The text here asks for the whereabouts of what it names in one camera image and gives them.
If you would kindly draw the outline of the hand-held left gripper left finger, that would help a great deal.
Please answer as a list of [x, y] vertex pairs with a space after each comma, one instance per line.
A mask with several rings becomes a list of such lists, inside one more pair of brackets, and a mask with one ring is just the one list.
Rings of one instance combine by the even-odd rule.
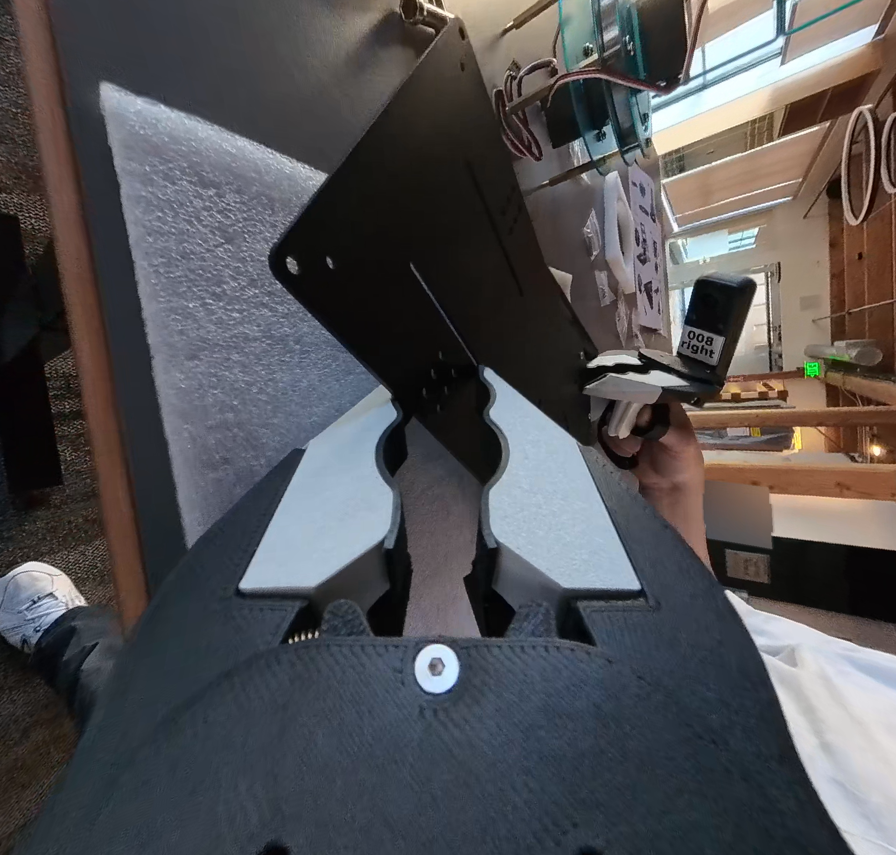
[[313, 438], [274, 510], [238, 590], [297, 597], [316, 609], [370, 610], [391, 586], [400, 498], [385, 463], [397, 407], [354, 407]]

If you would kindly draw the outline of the person's white sneaker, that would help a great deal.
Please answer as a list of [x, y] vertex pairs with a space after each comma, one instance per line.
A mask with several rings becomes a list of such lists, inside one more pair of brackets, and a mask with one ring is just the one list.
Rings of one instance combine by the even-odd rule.
[[37, 561], [24, 563], [1, 577], [1, 636], [31, 654], [61, 615], [86, 605], [63, 571]]

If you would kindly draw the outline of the silver ventilation duct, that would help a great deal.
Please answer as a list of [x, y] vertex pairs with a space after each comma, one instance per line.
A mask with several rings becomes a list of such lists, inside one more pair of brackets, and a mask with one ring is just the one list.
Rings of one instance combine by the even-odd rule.
[[882, 350], [872, 339], [851, 339], [807, 345], [804, 357], [806, 360], [840, 361], [859, 367], [874, 367], [882, 360]]

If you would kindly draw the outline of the black metal base plate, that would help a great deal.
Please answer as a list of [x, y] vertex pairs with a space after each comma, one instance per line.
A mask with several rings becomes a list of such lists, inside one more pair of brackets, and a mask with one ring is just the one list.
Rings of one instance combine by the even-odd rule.
[[598, 354], [548, 269], [469, 42], [451, 18], [276, 244], [277, 281], [480, 482], [480, 371], [581, 445]]

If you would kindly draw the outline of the white foam sheet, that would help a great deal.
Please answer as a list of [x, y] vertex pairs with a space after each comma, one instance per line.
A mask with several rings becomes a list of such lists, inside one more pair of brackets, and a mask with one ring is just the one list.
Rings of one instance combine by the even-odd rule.
[[99, 101], [191, 547], [377, 383], [269, 267], [325, 174], [109, 82]]

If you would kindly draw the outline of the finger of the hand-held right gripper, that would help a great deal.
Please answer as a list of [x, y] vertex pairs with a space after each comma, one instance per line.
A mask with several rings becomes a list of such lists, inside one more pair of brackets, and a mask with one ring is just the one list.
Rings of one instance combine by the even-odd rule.
[[585, 375], [644, 374], [656, 368], [657, 364], [644, 357], [640, 350], [610, 350], [589, 361], [585, 366]]
[[687, 379], [665, 370], [612, 372], [588, 384], [583, 394], [608, 401], [659, 401], [664, 397], [688, 400], [691, 386]]

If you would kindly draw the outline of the person's dark trouser leg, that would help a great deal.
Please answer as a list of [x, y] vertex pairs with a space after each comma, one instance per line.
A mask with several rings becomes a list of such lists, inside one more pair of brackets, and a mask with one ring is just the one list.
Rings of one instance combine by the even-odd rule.
[[78, 606], [43, 630], [28, 665], [62, 700], [79, 732], [89, 723], [125, 639], [108, 606]]

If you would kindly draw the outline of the person's right hand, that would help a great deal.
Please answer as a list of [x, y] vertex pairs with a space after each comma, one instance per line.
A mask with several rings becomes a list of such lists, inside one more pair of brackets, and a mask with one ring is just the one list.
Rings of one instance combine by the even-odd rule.
[[601, 438], [614, 453], [636, 458], [632, 471], [645, 498], [703, 494], [702, 452], [680, 403], [644, 405], [627, 437], [608, 432]]

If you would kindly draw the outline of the white foam frame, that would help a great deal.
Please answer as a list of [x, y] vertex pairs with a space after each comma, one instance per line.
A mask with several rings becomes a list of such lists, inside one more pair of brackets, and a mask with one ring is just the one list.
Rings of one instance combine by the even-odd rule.
[[618, 171], [611, 172], [603, 185], [603, 244], [605, 260], [623, 294], [635, 291], [635, 224]]

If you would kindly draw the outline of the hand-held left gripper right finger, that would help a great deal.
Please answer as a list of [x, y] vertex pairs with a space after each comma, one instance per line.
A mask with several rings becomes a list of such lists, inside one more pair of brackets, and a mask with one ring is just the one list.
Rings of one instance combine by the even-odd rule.
[[490, 368], [485, 418], [501, 445], [483, 537], [507, 602], [638, 599], [642, 585], [577, 441]]

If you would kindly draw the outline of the metal cross wrench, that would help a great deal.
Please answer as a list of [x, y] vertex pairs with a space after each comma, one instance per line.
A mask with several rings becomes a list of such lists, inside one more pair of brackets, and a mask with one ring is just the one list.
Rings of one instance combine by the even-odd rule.
[[399, 0], [399, 13], [406, 24], [434, 33], [441, 32], [454, 19], [443, 0]]

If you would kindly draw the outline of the grey wooden-edged desk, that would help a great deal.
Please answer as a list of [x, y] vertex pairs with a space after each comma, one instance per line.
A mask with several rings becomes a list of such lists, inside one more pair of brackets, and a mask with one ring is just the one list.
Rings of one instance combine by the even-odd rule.
[[327, 172], [424, 47], [395, 1], [14, 0], [109, 546], [149, 592], [187, 547], [100, 85]]

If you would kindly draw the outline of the printed instruction sheet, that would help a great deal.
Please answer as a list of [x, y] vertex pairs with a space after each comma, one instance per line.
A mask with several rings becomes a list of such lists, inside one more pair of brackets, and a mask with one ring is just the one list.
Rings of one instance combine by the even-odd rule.
[[668, 289], [663, 238], [663, 206], [658, 183], [637, 163], [628, 168], [628, 196], [634, 222], [633, 278], [638, 322], [667, 335]]

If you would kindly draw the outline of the person's right forearm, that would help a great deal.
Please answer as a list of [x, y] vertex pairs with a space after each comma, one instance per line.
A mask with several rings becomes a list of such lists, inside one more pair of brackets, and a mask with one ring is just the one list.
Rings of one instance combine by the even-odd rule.
[[644, 499], [671, 525], [693, 550], [710, 575], [711, 566], [703, 508], [703, 487], [694, 484], [642, 486]]

